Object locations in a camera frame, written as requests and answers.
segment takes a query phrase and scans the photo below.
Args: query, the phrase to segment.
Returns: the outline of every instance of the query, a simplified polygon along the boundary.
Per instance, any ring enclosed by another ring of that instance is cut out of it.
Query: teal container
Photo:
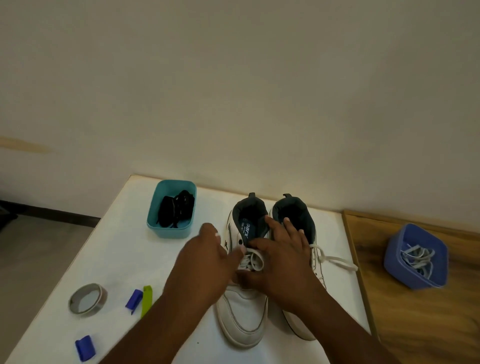
[[[175,197],[183,190],[187,190],[195,197],[195,203],[193,204],[192,218],[190,220],[181,220],[178,223],[178,228],[162,228],[157,223],[158,210],[160,209],[160,203],[165,196]],[[190,235],[192,228],[193,217],[195,216],[195,207],[197,206],[197,186],[190,181],[180,180],[163,180],[160,181],[153,192],[152,202],[150,203],[150,209],[148,210],[147,225],[160,238],[167,239],[183,239]]]

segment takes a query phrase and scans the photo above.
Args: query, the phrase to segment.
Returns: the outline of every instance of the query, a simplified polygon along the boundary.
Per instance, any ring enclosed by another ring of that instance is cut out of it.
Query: plastic container
[[[430,279],[425,278],[409,267],[400,255],[401,250],[407,250],[408,245],[420,245],[422,248],[433,249],[433,272]],[[430,287],[443,287],[448,276],[448,248],[440,239],[415,224],[407,224],[390,238],[384,258],[384,267],[388,273],[413,290]]]
[[[183,190],[187,190],[195,197],[195,203],[193,204],[192,218],[190,220],[181,220],[178,223],[178,228],[162,228],[157,223],[158,210],[160,209],[160,203],[165,196],[175,197]],[[190,181],[181,180],[163,180],[160,181],[153,193],[152,202],[150,203],[150,209],[148,210],[147,225],[153,231],[157,233],[160,238],[169,239],[183,239],[189,236],[192,228],[193,217],[195,216],[195,207],[197,205],[197,186]]]

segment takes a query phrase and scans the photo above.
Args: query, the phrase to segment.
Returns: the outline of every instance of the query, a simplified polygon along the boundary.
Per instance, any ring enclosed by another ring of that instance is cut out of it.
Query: baseboard
[[[32,216],[35,218],[44,218],[46,220],[52,221],[67,222],[69,224],[89,226],[91,228],[94,228],[100,221],[100,218],[96,218],[93,216],[52,210],[44,207],[23,205],[16,202],[8,202],[3,200],[0,200],[0,206],[2,206],[4,209],[8,210],[12,214]]]

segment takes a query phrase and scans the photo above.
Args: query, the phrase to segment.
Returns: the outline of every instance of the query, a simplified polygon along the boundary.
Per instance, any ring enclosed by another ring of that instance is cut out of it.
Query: gray floor
[[[0,363],[4,363],[93,228],[19,216],[0,231]]]

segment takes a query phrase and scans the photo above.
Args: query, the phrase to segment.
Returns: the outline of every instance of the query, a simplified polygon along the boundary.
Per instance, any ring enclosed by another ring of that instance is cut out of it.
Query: purple clip
[[[137,308],[138,304],[140,303],[140,301],[142,300],[143,297],[144,297],[144,293],[141,290],[134,290],[133,291],[132,296],[130,297],[130,299],[128,300],[128,302],[125,306],[129,310],[132,310],[132,315],[135,311],[135,308]]]
[[[75,347],[77,348],[78,356],[82,362],[86,362],[95,355],[95,348],[93,347],[90,335],[75,341]]]

